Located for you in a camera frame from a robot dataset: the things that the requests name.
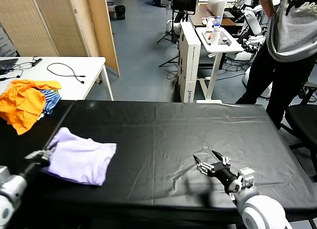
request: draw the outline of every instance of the gray floor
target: gray floor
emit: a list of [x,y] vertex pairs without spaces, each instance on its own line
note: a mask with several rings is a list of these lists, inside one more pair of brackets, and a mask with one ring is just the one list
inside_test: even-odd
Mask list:
[[[117,101],[153,101],[174,102],[175,79],[168,80],[166,75],[177,70],[176,65],[158,66],[178,55],[177,46],[169,41],[156,41],[164,35],[166,21],[171,18],[171,12],[166,15],[165,8],[152,6],[152,0],[112,0],[115,5],[125,5],[126,19],[111,21],[114,42],[118,57],[121,77],[114,72],[109,73],[113,96]],[[202,47],[200,62],[210,61]],[[239,72],[227,72],[220,78],[233,76]],[[210,70],[199,71],[199,76],[207,76]],[[244,93],[243,76],[220,80],[216,82],[213,98],[221,99],[224,103],[232,104]],[[315,66],[310,81],[317,83],[317,67]],[[89,93],[88,100],[109,100],[104,85],[95,84]],[[200,87],[197,85],[195,99],[203,99]],[[296,98],[293,104],[299,103]],[[266,107],[267,101],[258,99],[258,104]],[[280,131],[287,144],[298,142],[287,132]],[[314,169],[306,149],[294,151],[303,168],[309,175]],[[297,222],[292,225],[295,229],[310,229],[309,223]]]

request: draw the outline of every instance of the black pants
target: black pants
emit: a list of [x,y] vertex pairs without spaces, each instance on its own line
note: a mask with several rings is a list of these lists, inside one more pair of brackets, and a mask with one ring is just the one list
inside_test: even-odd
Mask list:
[[251,66],[247,90],[236,104],[255,104],[257,98],[273,82],[266,111],[280,128],[286,108],[307,82],[316,59],[317,53],[295,62],[278,62],[269,54],[265,43]]

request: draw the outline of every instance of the purple cloth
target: purple cloth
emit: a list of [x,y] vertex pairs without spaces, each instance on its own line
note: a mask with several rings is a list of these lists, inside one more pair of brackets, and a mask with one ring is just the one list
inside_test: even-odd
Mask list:
[[91,185],[102,185],[115,151],[115,143],[98,143],[72,134],[62,127],[49,144],[56,145],[45,169],[63,179]]

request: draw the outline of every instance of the laptop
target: laptop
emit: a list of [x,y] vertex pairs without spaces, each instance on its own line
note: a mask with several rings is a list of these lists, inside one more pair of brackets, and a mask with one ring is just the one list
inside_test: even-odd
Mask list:
[[0,60],[0,75],[1,74],[7,74],[10,70],[13,69],[13,66],[15,63],[17,63],[19,59],[5,59]]

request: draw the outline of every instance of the trash can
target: trash can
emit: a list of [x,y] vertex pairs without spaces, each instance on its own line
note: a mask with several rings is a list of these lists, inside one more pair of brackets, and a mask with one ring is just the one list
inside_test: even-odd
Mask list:
[[115,9],[115,14],[117,15],[118,20],[125,19],[125,6],[118,5],[118,6],[115,6],[114,9]]

